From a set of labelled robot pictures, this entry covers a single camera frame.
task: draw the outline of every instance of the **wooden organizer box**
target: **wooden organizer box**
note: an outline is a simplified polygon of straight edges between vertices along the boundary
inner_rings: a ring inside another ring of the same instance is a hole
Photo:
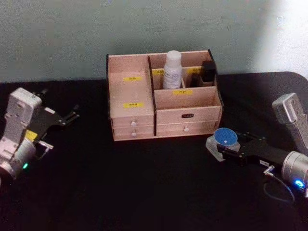
[[[212,134],[222,102],[214,82],[189,88],[210,50],[182,52],[181,88],[163,88],[167,53],[107,55],[109,113],[115,141]]]

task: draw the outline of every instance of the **yellow label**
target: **yellow label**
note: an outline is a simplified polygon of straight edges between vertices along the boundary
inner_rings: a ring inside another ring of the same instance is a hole
[[[162,69],[162,70],[153,70],[153,71],[152,71],[152,74],[153,74],[154,76],[163,75],[163,74],[164,74],[164,70],[163,70],[163,69]]]
[[[201,73],[201,67],[196,67],[196,68],[190,68],[187,69],[187,74],[200,74]]]
[[[144,107],[144,103],[125,103],[123,104],[125,108],[132,108],[132,107]]]
[[[141,76],[136,76],[136,77],[125,77],[123,78],[124,81],[140,81],[142,80]]]
[[[192,90],[174,90],[173,94],[174,95],[192,95],[193,91]]]
[[[32,132],[30,130],[26,131],[26,138],[30,140],[31,142],[33,142],[37,136],[38,135],[35,132]]]

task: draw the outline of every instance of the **blue led light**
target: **blue led light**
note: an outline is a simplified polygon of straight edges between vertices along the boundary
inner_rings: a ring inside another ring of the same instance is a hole
[[[296,184],[297,186],[299,186],[299,187],[303,187],[303,186],[304,186],[304,183],[303,183],[302,181],[300,181],[300,180],[296,180],[296,181],[295,181],[295,184]]]

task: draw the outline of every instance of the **black cable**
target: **black cable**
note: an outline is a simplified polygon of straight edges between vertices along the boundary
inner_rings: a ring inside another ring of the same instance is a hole
[[[265,193],[267,196],[269,196],[270,198],[272,198],[272,199],[275,199],[275,200],[278,200],[278,201],[281,201],[281,202],[285,202],[285,203],[293,204],[293,203],[295,202],[295,197],[294,197],[294,194],[293,194],[293,192],[291,191],[291,189],[290,189],[281,179],[279,179],[278,177],[276,177],[276,176],[274,176],[274,175],[268,175],[268,176],[270,176],[270,177],[272,177],[273,179],[277,180],[280,184],[282,184],[282,185],[288,190],[288,192],[289,192],[290,195],[292,196],[292,201],[290,201],[290,200],[285,200],[285,199],[281,199],[281,198],[279,198],[279,197],[273,196],[273,195],[271,195],[270,193],[268,193],[267,190],[266,190],[267,183],[264,183],[264,185],[263,185],[263,191],[264,191],[264,193]]]

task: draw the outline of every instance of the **wooden panel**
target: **wooden panel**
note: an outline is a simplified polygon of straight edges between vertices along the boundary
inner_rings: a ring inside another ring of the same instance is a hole
[[[192,82],[192,77],[193,74],[197,74],[197,76],[200,76],[200,70],[201,70],[201,66],[191,66],[191,67],[186,67],[183,68],[183,73],[182,73],[182,78],[185,84],[185,87],[189,88]],[[203,82],[202,79],[199,79],[199,87],[210,87],[210,86],[214,86],[214,82]]]
[[[181,79],[181,88],[186,88],[185,80],[184,79],[188,75],[188,72],[189,72],[190,69],[191,69],[191,67],[183,67],[182,79]],[[152,69],[152,73],[153,73],[154,90],[163,89],[164,69],[163,68]]]
[[[211,134],[215,121],[203,123],[182,123],[157,125],[157,136],[185,136],[191,134]]]
[[[217,121],[220,109],[220,106],[160,109],[157,110],[157,124]],[[193,117],[182,118],[186,114],[193,114]]]
[[[175,94],[179,90],[155,90],[157,109],[216,106],[213,104],[216,87],[186,88],[188,94]]]
[[[222,102],[220,101],[218,90],[215,92],[214,103],[216,105],[220,105],[221,106],[221,109],[220,109],[220,112],[219,112],[219,116],[218,116],[218,121],[215,124],[215,130],[216,130],[216,129],[219,128],[220,120],[221,120],[221,117],[222,117]]]
[[[127,81],[137,77],[139,80]],[[143,71],[109,74],[110,117],[154,116],[150,69]],[[136,107],[127,107],[128,103],[138,103]]]
[[[114,139],[135,139],[151,136],[154,136],[154,126],[114,129]]]
[[[135,122],[136,126],[153,125],[154,116],[136,116],[136,117],[122,117],[112,118],[112,124],[114,128],[117,127],[133,127],[131,123]]]
[[[208,51],[186,51],[182,54],[182,66],[201,66],[203,61],[211,61]],[[148,54],[151,58],[152,69],[164,68],[167,53]]]
[[[109,74],[144,71],[147,68],[147,54],[109,55]]]

